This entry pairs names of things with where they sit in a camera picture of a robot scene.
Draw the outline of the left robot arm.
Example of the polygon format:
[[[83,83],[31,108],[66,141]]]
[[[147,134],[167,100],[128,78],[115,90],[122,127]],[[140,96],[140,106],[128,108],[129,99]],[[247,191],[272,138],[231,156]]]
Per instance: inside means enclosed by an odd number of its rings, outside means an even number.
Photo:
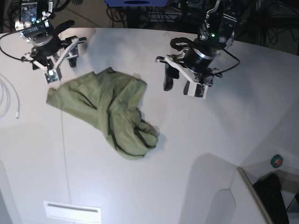
[[[174,38],[170,46],[179,54],[158,56],[156,62],[165,64],[164,90],[173,88],[173,80],[183,75],[186,79],[184,95],[205,98],[208,88],[213,86],[215,77],[222,78],[223,73],[236,66],[218,70],[209,65],[221,53],[225,52],[240,63],[240,60],[227,51],[234,41],[234,28],[237,24],[236,3],[232,0],[218,0],[213,8],[207,10],[199,27],[197,38]]]

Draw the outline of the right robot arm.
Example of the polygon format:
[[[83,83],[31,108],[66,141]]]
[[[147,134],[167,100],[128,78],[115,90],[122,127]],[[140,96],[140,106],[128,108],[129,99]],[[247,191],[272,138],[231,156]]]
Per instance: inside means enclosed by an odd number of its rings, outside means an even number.
[[[60,33],[74,26],[75,21],[67,20],[57,27],[52,26],[50,22],[55,13],[62,11],[68,3],[67,0],[61,7],[55,7],[52,0],[21,2],[21,12],[15,21],[15,30],[33,45],[31,51],[21,60],[32,63],[34,70],[56,69],[59,67],[58,63],[64,59],[69,61],[70,67],[77,66],[78,44],[86,42],[87,38],[71,36],[62,40]]]

